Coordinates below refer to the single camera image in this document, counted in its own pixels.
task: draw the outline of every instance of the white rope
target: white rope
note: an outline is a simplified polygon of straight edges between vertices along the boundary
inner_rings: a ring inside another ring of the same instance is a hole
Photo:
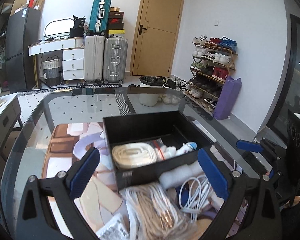
[[[141,239],[176,239],[191,226],[158,183],[128,187],[121,193],[137,214],[143,233]]]
[[[193,180],[189,188],[189,198],[185,206],[181,204],[181,194],[182,189],[188,181]],[[195,192],[192,194],[193,187],[195,184],[198,184]],[[207,198],[213,192],[213,188],[208,181],[206,175],[200,175],[197,178],[191,177],[187,179],[181,186],[179,193],[179,206],[181,211],[184,213],[191,214],[191,221],[197,221],[198,214],[202,212],[202,209],[207,205]]]
[[[157,161],[157,154],[147,143],[129,143],[112,149],[114,161],[121,168],[135,168]]]

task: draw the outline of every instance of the wooden door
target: wooden door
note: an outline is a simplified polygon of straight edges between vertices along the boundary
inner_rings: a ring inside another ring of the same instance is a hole
[[[169,76],[183,0],[143,0],[133,75]]]

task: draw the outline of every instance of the silver suitcase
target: silver suitcase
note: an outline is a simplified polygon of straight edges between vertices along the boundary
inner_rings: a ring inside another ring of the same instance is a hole
[[[126,38],[107,38],[103,60],[103,79],[108,82],[123,83],[127,61],[128,40]]]
[[[104,36],[86,36],[84,42],[84,80],[102,80]]]

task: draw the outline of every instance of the trash can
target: trash can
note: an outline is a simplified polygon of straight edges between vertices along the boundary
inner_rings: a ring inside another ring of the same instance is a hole
[[[160,88],[164,84],[164,78],[153,77],[153,76],[142,76],[140,77],[140,87],[152,87]],[[140,104],[144,106],[152,107],[158,102],[159,94],[140,94]]]

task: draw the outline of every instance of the purple bag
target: purple bag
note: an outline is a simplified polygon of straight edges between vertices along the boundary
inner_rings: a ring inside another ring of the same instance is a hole
[[[223,85],[216,109],[213,112],[213,117],[215,119],[223,120],[228,118],[232,107],[238,98],[241,85],[241,78],[234,80],[231,76],[228,76]]]

